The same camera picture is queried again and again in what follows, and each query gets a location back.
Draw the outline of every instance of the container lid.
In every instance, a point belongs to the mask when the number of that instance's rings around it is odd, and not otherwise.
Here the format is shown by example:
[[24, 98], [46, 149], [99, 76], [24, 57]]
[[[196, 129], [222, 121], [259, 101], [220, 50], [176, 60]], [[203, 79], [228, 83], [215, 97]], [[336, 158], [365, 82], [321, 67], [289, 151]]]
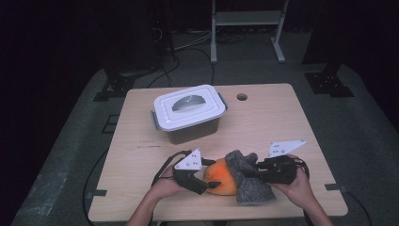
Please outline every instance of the container lid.
[[221, 117], [226, 106], [210, 85], [182, 89], [153, 102], [159, 127], [175, 131]]

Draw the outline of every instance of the gray cloth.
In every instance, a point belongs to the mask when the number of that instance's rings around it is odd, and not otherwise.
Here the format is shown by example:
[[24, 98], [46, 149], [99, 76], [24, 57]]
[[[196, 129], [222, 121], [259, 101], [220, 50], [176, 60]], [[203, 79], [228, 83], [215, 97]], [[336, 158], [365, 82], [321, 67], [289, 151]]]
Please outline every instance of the gray cloth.
[[236, 199], [239, 204], [261, 204], [276, 198], [270, 185], [258, 178], [246, 178], [241, 171], [257, 170], [257, 154], [243, 156], [239, 150], [235, 150], [226, 154], [225, 160], [237, 185]]

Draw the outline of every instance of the gray carpet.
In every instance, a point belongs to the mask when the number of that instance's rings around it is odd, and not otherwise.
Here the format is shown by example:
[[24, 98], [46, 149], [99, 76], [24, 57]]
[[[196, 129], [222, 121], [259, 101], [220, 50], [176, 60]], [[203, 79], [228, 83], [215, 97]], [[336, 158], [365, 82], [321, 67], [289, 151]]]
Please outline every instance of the gray carpet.
[[[239, 84], [289, 83], [303, 106], [311, 128], [320, 144], [338, 184], [346, 186], [366, 206], [374, 225], [399, 222], [399, 135], [363, 86], [360, 77], [346, 66], [338, 72], [355, 97], [331, 98], [315, 95], [304, 73], [320, 72], [325, 65], [301, 65], [310, 33], [281, 36], [281, 48], [287, 59], [277, 62], [270, 34], [237, 35], [245, 38], [235, 44], [217, 46], [218, 62], [213, 70], [206, 55], [199, 50], [176, 54], [180, 64], [169, 73], [172, 87]], [[187, 34], [174, 35], [180, 46], [197, 39]], [[209, 54], [209, 43], [195, 48]], [[176, 65], [166, 59], [165, 70]], [[162, 70], [136, 80], [135, 89], [144, 89]], [[93, 75], [49, 154], [36, 183], [12, 225], [88, 225], [84, 215], [83, 188], [91, 169], [108, 148], [112, 134], [102, 133], [108, 117], [119, 114], [123, 98], [93, 102], [101, 91], [106, 74]], [[166, 77], [152, 88], [167, 87]], [[88, 180], [88, 192], [98, 182], [104, 158]], [[344, 194], [348, 214], [334, 218], [336, 225], [367, 225], [360, 206]], [[96, 223], [123, 225], [123, 222]], [[306, 225], [303, 218], [282, 219], [280, 225]]]

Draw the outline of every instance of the white plastic container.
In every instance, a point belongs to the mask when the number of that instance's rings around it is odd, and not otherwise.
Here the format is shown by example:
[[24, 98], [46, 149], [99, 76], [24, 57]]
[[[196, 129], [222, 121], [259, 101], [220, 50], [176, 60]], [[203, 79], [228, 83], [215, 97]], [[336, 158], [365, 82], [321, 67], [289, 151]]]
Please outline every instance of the white plastic container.
[[215, 133], [227, 105], [214, 87], [202, 85], [157, 97], [152, 112], [155, 127], [173, 144]]

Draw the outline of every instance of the human hand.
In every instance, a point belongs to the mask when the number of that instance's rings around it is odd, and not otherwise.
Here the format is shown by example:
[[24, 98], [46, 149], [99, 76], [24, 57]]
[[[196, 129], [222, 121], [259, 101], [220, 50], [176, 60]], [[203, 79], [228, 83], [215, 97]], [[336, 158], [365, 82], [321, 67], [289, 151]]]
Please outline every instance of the human hand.
[[173, 196], [179, 192], [187, 191], [173, 180], [173, 165], [168, 166], [158, 181], [151, 187], [149, 193], [158, 199]]
[[280, 190], [293, 204], [301, 208], [305, 208], [312, 202], [317, 202], [313, 191], [311, 190], [309, 178], [301, 167], [298, 167], [296, 170], [296, 178], [290, 185], [271, 184], [271, 186]]

